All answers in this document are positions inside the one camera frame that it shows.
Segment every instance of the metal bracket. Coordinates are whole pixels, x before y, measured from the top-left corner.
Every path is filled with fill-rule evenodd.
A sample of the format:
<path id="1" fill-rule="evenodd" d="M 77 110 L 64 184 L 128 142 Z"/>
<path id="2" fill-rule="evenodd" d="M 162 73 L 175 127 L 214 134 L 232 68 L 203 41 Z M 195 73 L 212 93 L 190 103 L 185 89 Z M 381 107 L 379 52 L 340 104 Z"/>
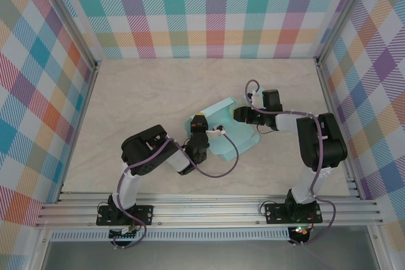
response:
<path id="1" fill-rule="evenodd" d="M 152 224 L 153 218 L 153 206 L 133 206 L 130 214 L 145 223 L 146 226 Z M 130 218 L 122 223 L 118 222 L 113 216 L 111 216 L 111 209 L 109 206 L 100 206 L 97 214 L 97 226 L 132 226 L 133 221 Z"/>
<path id="2" fill-rule="evenodd" d="M 265 204 L 265 214 L 267 224 L 293 223 L 287 214 L 287 208 L 285 207 L 285 204 Z M 308 217 L 299 221 L 300 224 L 320 224 L 322 222 L 322 213 L 318 204 L 316 205 L 316 212 L 315 214 L 313 214 L 313 218 Z"/>

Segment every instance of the purple cable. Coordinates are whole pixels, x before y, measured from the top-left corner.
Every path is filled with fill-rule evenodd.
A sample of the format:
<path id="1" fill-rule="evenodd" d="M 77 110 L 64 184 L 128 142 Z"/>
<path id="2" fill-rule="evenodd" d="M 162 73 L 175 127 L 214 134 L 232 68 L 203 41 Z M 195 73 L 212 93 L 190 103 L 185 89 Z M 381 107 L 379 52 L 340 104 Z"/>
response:
<path id="1" fill-rule="evenodd" d="M 138 239 L 137 241 L 134 241 L 134 242 L 130 243 L 130 244 L 127 245 L 127 246 L 118 246 L 118 245 L 116 244 L 116 242 L 115 242 L 115 240 L 117 239 L 117 236 L 114 237 L 114 238 L 113 238 L 113 244 L 114 244 L 115 248 L 128 249 L 128 248 L 131 248 L 131 247 L 137 245 L 138 243 L 140 243 L 140 242 L 145 238 L 145 236 L 146 236 L 146 231 L 147 231 L 147 228 L 146 228 L 145 223 L 144 223 L 143 221 L 141 221 L 140 219 L 136 218 L 135 216 L 132 216 L 131 214 L 129 214 L 129 213 L 123 208 L 123 206 L 122 206 L 122 204 L 121 204 L 120 190 L 121 190 L 122 181 L 124 180 L 124 177 L 125 177 L 126 173 L 128 173 L 128 171 L 131 170 L 132 168 L 136 168 L 136 167 L 142 166 L 142 165 L 145 164 L 145 163 L 148 163 L 149 161 L 151 161 L 152 159 L 154 159 L 156 156 L 158 156 L 158 155 L 163 151 L 163 149 L 169 144 L 169 142 L 174 142 L 175 145 L 178 147 L 178 149 L 179 149 L 180 151 L 182 151 L 182 153 L 184 154 L 184 156 L 185 156 L 185 157 L 189 160 L 189 162 L 193 165 L 193 167 L 195 167 L 195 168 L 197 169 L 197 171 L 200 172 L 202 175 L 205 175 L 205 176 L 210 177 L 210 178 L 220 178 L 220 177 L 224 177 L 225 175 L 228 175 L 229 173 L 231 173 L 231 172 L 236 168 L 236 165 L 238 164 L 238 161 L 239 161 L 239 151 L 238 151 L 238 148 L 236 147 L 236 145 L 234 144 L 234 142 L 231 141 L 231 139 L 228 137 L 228 135 L 224 134 L 223 136 L 224 136 L 224 137 L 233 145 L 233 147 L 235 148 L 235 151 L 236 151 L 236 160 L 235 160 L 234 165 L 232 166 L 232 168 L 230 168 L 229 171 L 227 171 L 226 173 L 220 174 L 220 175 L 209 175 L 209 174 L 205 173 L 203 170 L 201 170 L 200 168 L 198 168 L 197 165 L 191 160 L 191 158 L 183 151 L 183 148 L 178 144 L 178 142 L 176 142 L 176 141 L 175 141 L 174 139 L 172 139 L 172 138 L 166 138 L 166 142 L 164 142 L 164 144 L 163 144 L 152 156 L 148 157 L 147 159 L 145 159 L 145 160 L 143 160 L 143 161 L 140 161 L 139 163 L 131 164 L 130 166 L 128 166 L 128 167 L 125 168 L 124 172 L 121 174 L 121 178 L 120 178 L 120 180 L 119 180 L 119 182 L 118 182 L 118 186 L 117 186 L 117 188 L 116 188 L 116 192 L 117 192 L 116 201 L 117 201 L 117 204 L 118 204 L 118 207 L 120 208 L 120 210 L 121 210 L 126 216 L 128 216 L 130 219 L 133 219 L 134 221 L 136 221 L 137 223 L 139 223 L 141 226 L 143 226 L 144 229 L 145 229 L 145 231 L 144 231 L 144 234 L 141 236 L 140 239 Z"/>
<path id="2" fill-rule="evenodd" d="M 319 240 L 323 235 L 325 235 L 329 231 L 329 229 L 332 227 L 333 222 L 335 221 L 335 218 L 336 218 L 336 206 L 335 206 L 335 204 L 333 202 L 331 202 L 330 200 L 319 198 L 314 193 L 314 186 L 315 186 L 315 183 L 316 183 L 317 179 L 319 178 L 319 175 L 321 174 L 322 162 L 323 162 L 323 142 L 322 142 L 322 128 L 321 128 L 321 125 L 320 125 L 320 123 L 318 121 L 318 118 L 314 114 L 311 114 L 311 113 L 305 113 L 305 112 L 299 112 L 299 111 L 271 112 L 271 111 L 260 110 L 259 108 L 253 106 L 252 102 L 247 97 L 247 88 L 249 87 L 249 85 L 252 82 L 254 82 L 258 86 L 257 89 L 256 89 L 256 92 L 258 92 L 259 89 L 260 89 L 260 84 L 255 79 L 251 79 L 250 81 L 248 81 L 246 83 L 245 96 L 246 96 L 247 102 L 252 107 L 252 109 L 256 110 L 259 113 L 263 113 L 263 114 L 294 114 L 294 115 L 308 116 L 308 117 L 312 118 L 315 121 L 316 129 L 318 131 L 318 140 L 319 140 L 319 163 L 318 163 L 318 168 L 316 169 L 314 180 L 312 181 L 312 184 L 311 184 L 309 190 L 311 191 L 311 194 L 314 196 L 314 198 L 316 198 L 320 202 L 324 202 L 324 203 L 330 204 L 332 206 L 333 215 L 332 215 L 332 219 L 330 220 L 329 225 L 326 227 L 325 231 L 322 234 L 318 235 L 316 238 L 314 238 L 314 239 L 312 239 L 312 240 L 305 243 L 305 245 L 309 245 L 310 243 L 313 243 L 313 242 Z"/>

